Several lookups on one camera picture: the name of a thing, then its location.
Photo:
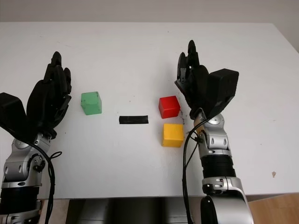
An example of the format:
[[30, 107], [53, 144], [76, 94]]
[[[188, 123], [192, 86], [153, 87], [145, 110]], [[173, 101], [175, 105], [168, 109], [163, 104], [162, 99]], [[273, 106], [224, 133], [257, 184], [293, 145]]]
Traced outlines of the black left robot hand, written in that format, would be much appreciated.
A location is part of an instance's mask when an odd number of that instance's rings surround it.
[[56, 138], [54, 128], [62, 121], [71, 100], [71, 72], [62, 67], [62, 57], [55, 52], [44, 78], [36, 83], [27, 103], [27, 120], [37, 133]]

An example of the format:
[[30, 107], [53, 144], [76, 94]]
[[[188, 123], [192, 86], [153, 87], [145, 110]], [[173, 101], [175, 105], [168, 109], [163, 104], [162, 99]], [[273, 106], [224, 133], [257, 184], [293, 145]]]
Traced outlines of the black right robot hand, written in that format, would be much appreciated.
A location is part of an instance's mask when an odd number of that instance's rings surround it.
[[195, 120], [204, 106], [204, 82], [209, 74], [207, 68], [199, 63], [198, 52], [193, 40], [188, 43], [188, 54], [181, 53], [178, 59], [175, 85], [184, 95], [190, 107], [190, 118]]

